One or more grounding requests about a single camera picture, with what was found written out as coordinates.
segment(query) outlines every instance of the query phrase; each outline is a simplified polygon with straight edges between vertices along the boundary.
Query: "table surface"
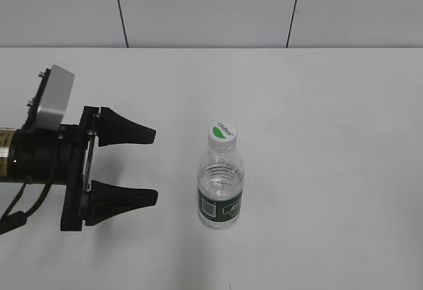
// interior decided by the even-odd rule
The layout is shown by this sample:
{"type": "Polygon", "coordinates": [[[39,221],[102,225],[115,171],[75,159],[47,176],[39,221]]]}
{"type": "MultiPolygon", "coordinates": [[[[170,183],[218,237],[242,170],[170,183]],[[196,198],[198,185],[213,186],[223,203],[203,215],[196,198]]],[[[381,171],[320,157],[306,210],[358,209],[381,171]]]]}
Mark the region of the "table surface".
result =
{"type": "MultiPolygon", "coordinates": [[[[153,145],[96,148],[92,178],[159,191],[155,207],[61,233],[64,187],[0,236],[1,288],[422,289],[423,50],[0,49],[0,125],[20,127],[37,74],[76,74],[65,124],[108,106],[153,145]],[[241,216],[196,213],[207,132],[233,122],[241,216]]],[[[0,211],[16,184],[0,184],[0,211]]],[[[40,191],[29,186],[17,209],[40,191]]]]}

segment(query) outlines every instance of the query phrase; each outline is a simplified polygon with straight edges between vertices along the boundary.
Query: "black cable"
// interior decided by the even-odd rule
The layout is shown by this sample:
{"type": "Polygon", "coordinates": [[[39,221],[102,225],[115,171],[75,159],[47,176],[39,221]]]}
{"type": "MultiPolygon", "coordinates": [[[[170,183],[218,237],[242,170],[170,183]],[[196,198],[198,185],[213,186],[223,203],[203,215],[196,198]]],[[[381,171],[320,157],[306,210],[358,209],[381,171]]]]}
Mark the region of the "black cable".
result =
{"type": "Polygon", "coordinates": [[[44,200],[46,199],[48,192],[50,191],[50,188],[52,187],[53,181],[54,181],[54,175],[56,173],[56,166],[58,165],[58,157],[59,157],[59,145],[56,144],[56,148],[54,149],[53,153],[53,162],[52,167],[50,168],[50,174],[48,175],[47,182],[44,185],[44,188],[41,191],[40,196],[35,201],[34,205],[25,212],[26,218],[30,217],[32,214],[36,212],[36,210],[42,205],[44,200]]]}
{"type": "MultiPolygon", "coordinates": [[[[28,218],[32,214],[34,214],[36,212],[36,210],[42,205],[42,203],[46,199],[46,197],[48,195],[48,192],[50,191],[50,189],[52,187],[52,184],[53,184],[53,181],[54,181],[54,175],[56,173],[56,166],[58,165],[58,157],[59,157],[59,146],[58,146],[58,144],[56,144],[55,149],[54,149],[54,153],[53,153],[52,166],[50,168],[50,173],[48,175],[47,182],[44,185],[44,187],[43,187],[43,189],[42,189],[42,191],[40,193],[40,196],[35,201],[34,205],[27,212],[25,212],[26,218],[28,218]]],[[[6,211],[1,216],[0,222],[6,220],[7,216],[9,215],[9,213],[12,211],[12,209],[14,208],[14,206],[16,205],[16,203],[18,203],[18,201],[22,197],[22,195],[24,193],[25,186],[27,184],[30,184],[30,183],[32,183],[31,177],[27,177],[25,179],[24,183],[22,184],[22,186],[20,187],[19,192],[16,194],[16,196],[13,198],[12,202],[6,208],[6,211]]]]}
{"type": "Polygon", "coordinates": [[[6,211],[1,216],[0,222],[4,221],[6,219],[6,217],[9,215],[9,213],[15,207],[16,203],[18,203],[18,201],[20,200],[20,198],[22,197],[22,195],[24,193],[24,189],[25,189],[25,186],[27,184],[30,184],[30,182],[25,179],[23,185],[20,187],[20,190],[18,191],[18,193],[16,194],[16,196],[13,198],[13,200],[9,204],[9,206],[6,208],[6,211]]]}

